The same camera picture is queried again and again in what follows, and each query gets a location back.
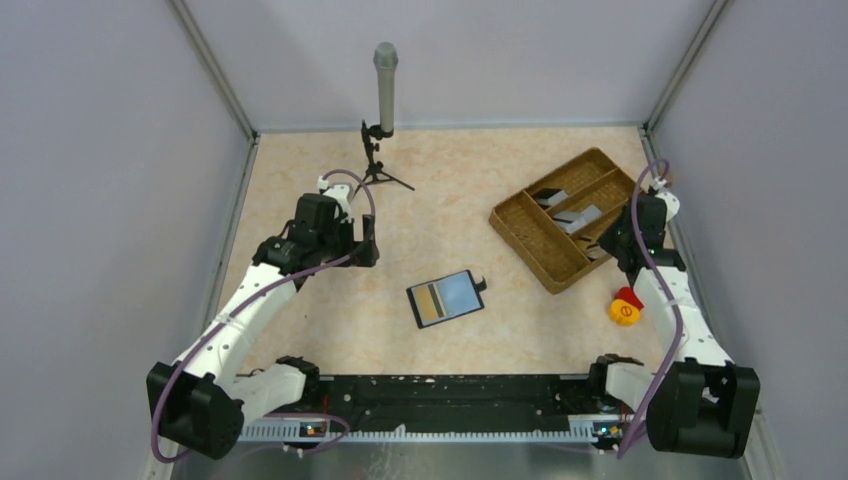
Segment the gold credit card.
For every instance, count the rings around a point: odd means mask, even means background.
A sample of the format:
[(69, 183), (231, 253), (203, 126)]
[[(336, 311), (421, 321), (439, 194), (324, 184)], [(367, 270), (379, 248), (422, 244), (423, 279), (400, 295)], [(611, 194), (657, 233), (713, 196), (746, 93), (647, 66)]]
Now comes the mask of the gold credit card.
[(429, 283), (416, 290), (416, 303), (424, 324), (437, 323), (448, 316), (448, 311), (435, 283)]

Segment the black leather card holder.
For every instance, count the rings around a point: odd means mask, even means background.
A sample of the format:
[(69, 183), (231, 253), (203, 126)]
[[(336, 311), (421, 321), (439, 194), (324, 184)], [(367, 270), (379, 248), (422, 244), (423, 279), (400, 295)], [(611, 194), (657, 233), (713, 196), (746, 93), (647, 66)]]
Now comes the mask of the black leather card holder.
[[(448, 311), (448, 316), (437, 323), (424, 324), (421, 321), (416, 303), (416, 290), (429, 283), (435, 283)], [(484, 277), (476, 280), (470, 270), (462, 270), (435, 280), (423, 282), (406, 289), (415, 323), (419, 329), (429, 328), (446, 321), (474, 313), (485, 308), (481, 293), (488, 287)]]

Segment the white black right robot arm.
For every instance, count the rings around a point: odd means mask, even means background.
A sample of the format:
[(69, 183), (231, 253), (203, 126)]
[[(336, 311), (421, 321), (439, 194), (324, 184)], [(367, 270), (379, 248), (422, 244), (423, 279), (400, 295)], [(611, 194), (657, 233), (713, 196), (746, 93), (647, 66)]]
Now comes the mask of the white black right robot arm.
[(634, 414), (631, 437), (645, 435), (657, 451), (737, 459), (746, 449), (760, 379), (718, 343), (681, 255), (664, 245), (666, 224), (678, 208), (667, 190), (640, 193), (599, 238), (666, 353), (656, 370), (615, 355), (599, 358), (586, 397), (600, 412), (625, 403)]

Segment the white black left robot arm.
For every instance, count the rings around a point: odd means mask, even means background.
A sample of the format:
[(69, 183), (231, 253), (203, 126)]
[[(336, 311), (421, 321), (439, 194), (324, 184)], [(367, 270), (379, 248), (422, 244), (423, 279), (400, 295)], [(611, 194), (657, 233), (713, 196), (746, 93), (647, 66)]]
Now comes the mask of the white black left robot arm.
[(201, 337), (176, 360), (158, 362), (149, 371), (156, 460), (171, 461), (163, 440), (220, 459), (242, 428), (259, 418), (285, 405), (302, 414), (317, 407), (321, 388), (312, 363), (284, 357), (250, 377), (240, 377), (239, 371), (265, 328), (310, 276), (333, 267), (375, 265), (375, 214), (363, 215), (363, 237), (355, 240), (352, 197), (348, 183), (302, 195), (294, 218), (259, 244), (235, 293)]

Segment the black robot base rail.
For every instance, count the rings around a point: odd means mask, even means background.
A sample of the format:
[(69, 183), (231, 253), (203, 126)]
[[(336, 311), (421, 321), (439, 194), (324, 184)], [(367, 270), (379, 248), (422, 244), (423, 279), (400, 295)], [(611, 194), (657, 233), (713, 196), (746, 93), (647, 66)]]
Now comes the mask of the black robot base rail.
[(355, 433), (566, 432), (581, 415), (621, 408), (586, 375), (336, 375), (308, 383), (301, 410), (336, 415)]

